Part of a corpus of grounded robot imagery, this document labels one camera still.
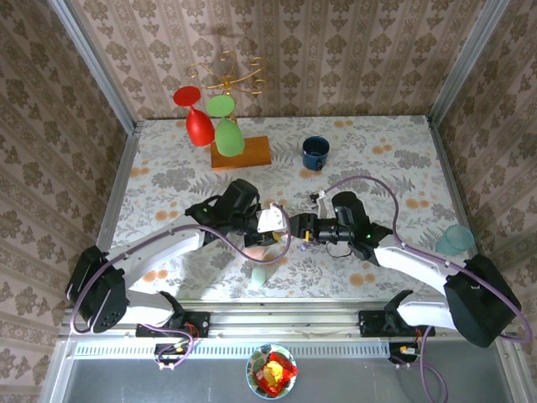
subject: teal cup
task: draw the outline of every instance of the teal cup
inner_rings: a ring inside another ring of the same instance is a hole
[[[436,242],[435,250],[439,254],[457,256],[466,252],[475,243],[472,231],[462,225],[450,226]]]

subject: floral tablecloth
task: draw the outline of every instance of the floral tablecloth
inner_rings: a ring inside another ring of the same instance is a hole
[[[254,184],[265,207],[278,202],[289,215],[311,212],[307,195],[326,189],[350,175],[367,174],[384,180],[401,206],[399,231],[427,248],[456,223],[446,181],[429,127],[423,116],[351,118],[243,118],[245,137],[267,135],[271,165],[213,172],[208,147],[188,140],[184,121],[150,121],[143,126],[114,244],[141,238],[177,218],[191,204],[222,194],[230,181],[243,178]],[[301,145],[312,135],[330,142],[322,172],[305,169]],[[354,190],[373,221],[391,225],[394,206],[387,193],[373,183],[355,181]],[[145,275],[137,290],[166,290],[180,299],[260,297],[330,297],[387,299],[402,289],[434,292],[394,270],[363,263],[350,256],[332,258],[325,246],[294,239],[288,255],[267,267],[268,280],[260,288],[251,283],[254,264],[215,242]],[[273,245],[267,259],[284,245]],[[345,254],[346,245],[331,245],[332,255]]]

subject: dark blue cup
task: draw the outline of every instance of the dark blue cup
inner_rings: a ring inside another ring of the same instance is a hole
[[[308,170],[322,170],[330,145],[320,136],[308,137],[302,144],[302,162]]]

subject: wooden block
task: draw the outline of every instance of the wooden block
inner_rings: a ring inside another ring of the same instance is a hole
[[[216,143],[211,143],[212,170],[233,170],[247,166],[271,165],[269,138],[267,136],[244,139],[244,151],[235,157],[224,157],[218,153]]]

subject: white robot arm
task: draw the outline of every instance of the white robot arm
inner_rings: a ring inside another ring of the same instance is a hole
[[[322,202],[313,200],[319,203],[322,212]],[[168,326],[172,320],[173,326],[180,327],[185,321],[185,311],[173,296],[166,292],[145,294],[130,290],[131,286],[163,262],[216,239],[214,233],[201,231],[199,225],[224,235],[229,232],[244,235],[246,247],[275,243],[273,231],[288,229],[285,220],[278,208],[261,210],[258,201],[254,186],[236,180],[222,196],[190,207],[185,215],[136,243],[108,253],[97,247],[87,249],[67,286],[67,298],[75,303],[81,291],[88,288],[88,280],[106,262],[114,260],[95,284],[89,285],[90,292],[80,304],[80,313],[91,331],[104,332],[119,322]],[[424,300],[411,290],[402,290],[384,309],[382,334],[361,326],[363,336],[395,336],[425,325],[455,329],[471,343],[486,347],[514,318],[513,312],[490,292],[450,267],[453,263],[466,265],[519,307],[513,292],[487,258],[477,255],[467,262],[458,258],[450,261],[446,256],[401,243],[390,229],[369,221],[363,204],[350,191],[336,194],[332,205],[335,218],[302,213],[290,219],[290,233],[317,243],[347,242],[360,260],[401,271],[440,293],[437,298]],[[189,227],[175,231],[184,226]]]

